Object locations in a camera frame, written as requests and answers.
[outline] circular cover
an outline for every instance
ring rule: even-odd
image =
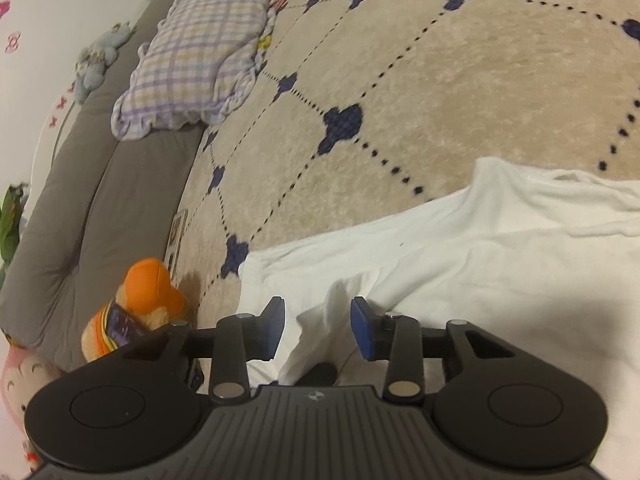
[[[199,420],[197,396],[172,374],[154,362],[119,360],[40,390],[25,428],[47,460],[97,473],[158,460],[185,443]]]
[[[454,446],[483,462],[546,470],[589,460],[607,428],[604,403],[549,365],[488,359],[437,394],[433,419]]]

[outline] green object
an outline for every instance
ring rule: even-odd
[[[0,256],[8,266],[14,259],[15,251],[20,241],[20,218],[22,217],[23,186],[9,186],[2,211],[0,211]]]

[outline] pillow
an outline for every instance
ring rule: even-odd
[[[153,128],[221,123],[254,86],[274,1],[176,0],[146,53],[139,51],[130,88],[113,109],[113,135],[133,140]]]

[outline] pink plush toy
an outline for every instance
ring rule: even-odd
[[[40,359],[35,351],[10,346],[2,369],[2,401],[9,416],[24,432],[24,412],[31,398],[41,388],[60,377],[56,367]],[[40,466],[31,443],[24,442],[27,461],[34,471]]]

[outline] smartphone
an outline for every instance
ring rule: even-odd
[[[144,337],[150,330],[115,301],[111,301],[104,332],[120,348]]]

